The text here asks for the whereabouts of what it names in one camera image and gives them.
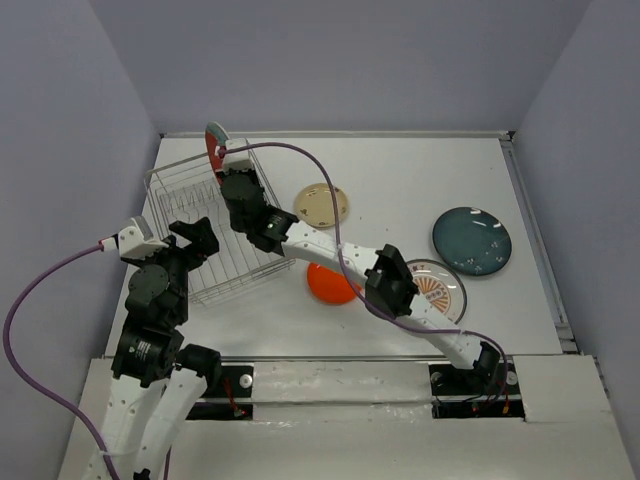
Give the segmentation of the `white sunburst pattern plate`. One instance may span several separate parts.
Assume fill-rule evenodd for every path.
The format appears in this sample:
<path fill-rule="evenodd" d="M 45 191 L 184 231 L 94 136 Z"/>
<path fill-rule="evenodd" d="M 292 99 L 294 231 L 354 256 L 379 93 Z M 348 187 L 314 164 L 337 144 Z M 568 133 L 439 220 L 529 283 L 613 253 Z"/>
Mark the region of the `white sunburst pattern plate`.
<path fill-rule="evenodd" d="M 446 265 L 429 259 L 407 263 L 419 292 L 450 321 L 458 324 L 466 313 L 467 293 L 459 276 Z"/>

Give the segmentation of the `orange round plate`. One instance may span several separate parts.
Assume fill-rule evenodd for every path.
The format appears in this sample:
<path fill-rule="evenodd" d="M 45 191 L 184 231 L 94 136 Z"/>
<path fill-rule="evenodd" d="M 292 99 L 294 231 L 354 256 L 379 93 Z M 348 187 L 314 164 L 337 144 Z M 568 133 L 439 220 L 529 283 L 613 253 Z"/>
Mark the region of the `orange round plate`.
<path fill-rule="evenodd" d="M 356 293 L 342 274 L 319 264 L 308 265 L 306 280 L 311 294 L 325 304 L 344 305 L 356 298 Z"/>

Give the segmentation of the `cream round plate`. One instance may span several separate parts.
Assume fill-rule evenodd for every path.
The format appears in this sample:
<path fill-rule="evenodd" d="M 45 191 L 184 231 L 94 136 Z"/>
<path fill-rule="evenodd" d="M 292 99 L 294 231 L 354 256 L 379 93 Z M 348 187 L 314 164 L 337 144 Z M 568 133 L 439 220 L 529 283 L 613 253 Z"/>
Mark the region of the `cream round plate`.
<path fill-rule="evenodd" d="M 297 194 L 293 203 L 295 215 L 308 225 L 321 230 L 343 222 L 349 214 L 349 199 L 342 189 L 335 187 L 334 191 L 338 220 L 335 220 L 332 194 L 326 183 L 308 185 Z"/>

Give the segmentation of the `red teal floral plate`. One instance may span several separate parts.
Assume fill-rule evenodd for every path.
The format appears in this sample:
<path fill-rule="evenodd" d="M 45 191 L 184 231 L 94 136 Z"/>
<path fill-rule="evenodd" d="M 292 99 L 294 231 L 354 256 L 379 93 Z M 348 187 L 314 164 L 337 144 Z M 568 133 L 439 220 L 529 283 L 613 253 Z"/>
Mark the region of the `red teal floral plate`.
<path fill-rule="evenodd" d="M 208 122 L 205 128 L 204 138 L 211 169 L 218 185 L 221 186 L 222 179 L 218 176 L 218 173 L 222 169 L 222 160 L 218 152 L 220 147 L 225 146 L 229 135 L 219 123 Z"/>

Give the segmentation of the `teal speckled round plate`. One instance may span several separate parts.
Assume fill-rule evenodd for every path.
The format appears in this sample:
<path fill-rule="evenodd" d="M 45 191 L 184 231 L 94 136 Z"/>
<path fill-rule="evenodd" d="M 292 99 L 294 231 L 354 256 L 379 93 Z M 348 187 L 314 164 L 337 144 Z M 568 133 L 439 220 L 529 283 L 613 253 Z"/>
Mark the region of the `teal speckled round plate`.
<path fill-rule="evenodd" d="M 437 254 L 456 272 L 489 276 L 511 259 L 511 236 L 495 216 L 475 207 L 456 207 L 435 221 L 431 239 Z"/>

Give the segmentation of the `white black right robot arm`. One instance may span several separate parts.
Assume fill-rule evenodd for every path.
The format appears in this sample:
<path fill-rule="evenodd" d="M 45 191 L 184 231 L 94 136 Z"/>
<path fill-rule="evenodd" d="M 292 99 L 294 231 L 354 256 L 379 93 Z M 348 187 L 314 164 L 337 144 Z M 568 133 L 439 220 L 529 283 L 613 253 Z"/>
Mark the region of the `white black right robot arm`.
<path fill-rule="evenodd" d="M 462 384 L 482 392 L 497 378 L 501 349 L 483 334 L 463 330 L 420 294 L 400 251 L 379 249 L 329 235 L 268 201 L 253 171 L 230 173 L 210 182 L 212 200 L 196 208 L 213 224 L 219 221 L 244 236 L 255 249 L 283 258 L 316 263 L 342 274 L 367 310 L 408 334 L 423 338 L 460 371 Z"/>

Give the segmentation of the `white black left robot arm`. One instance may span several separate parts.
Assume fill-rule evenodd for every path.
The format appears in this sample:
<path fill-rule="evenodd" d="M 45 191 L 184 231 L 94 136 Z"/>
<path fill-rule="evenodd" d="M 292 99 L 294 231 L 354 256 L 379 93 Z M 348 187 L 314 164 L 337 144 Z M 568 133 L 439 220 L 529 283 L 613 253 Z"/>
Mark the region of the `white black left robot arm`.
<path fill-rule="evenodd" d="M 101 243 L 136 269 L 87 479 L 159 478 L 190 410 L 221 383 L 219 352 L 185 344 L 178 329 L 188 319 L 188 275 L 218 252 L 219 242 L 208 218 L 175 221 L 169 230 L 158 239 L 137 216 Z"/>

